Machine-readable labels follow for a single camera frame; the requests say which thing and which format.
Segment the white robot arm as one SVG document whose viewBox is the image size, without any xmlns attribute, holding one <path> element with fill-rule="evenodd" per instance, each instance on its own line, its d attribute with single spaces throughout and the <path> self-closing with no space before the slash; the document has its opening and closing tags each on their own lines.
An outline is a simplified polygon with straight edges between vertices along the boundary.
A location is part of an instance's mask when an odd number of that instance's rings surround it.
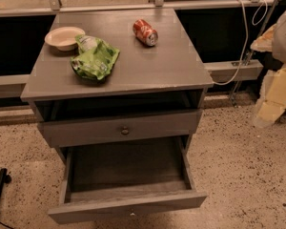
<svg viewBox="0 0 286 229">
<path fill-rule="evenodd" d="M 258 128 L 265 128 L 273 125 L 286 111 L 286 11 L 251 44 L 251 49 L 270 52 L 282 63 L 277 72 L 267 71 L 255 104 L 253 123 Z"/>
</svg>

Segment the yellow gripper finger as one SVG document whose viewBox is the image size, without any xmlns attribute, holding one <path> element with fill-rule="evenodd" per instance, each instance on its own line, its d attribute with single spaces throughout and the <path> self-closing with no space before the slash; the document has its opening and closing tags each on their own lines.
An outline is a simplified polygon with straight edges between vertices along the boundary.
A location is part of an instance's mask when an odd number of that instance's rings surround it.
<svg viewBox="0 0 286 229">
<path fill-rule="evenodd" d="M 255 104 L 253 124 L 257 128 L 273 125 L 286 110 L 286 64 L 277 72 L 267 71 Z"/>
<path fill-rule="evenodd" d="M 252 44 L 251 49 L 257 52 L 271 52 L 273 50 L 274 30 L 276 24 L 273 24 L 268 30 L 260 35 Z"/>
</svg>

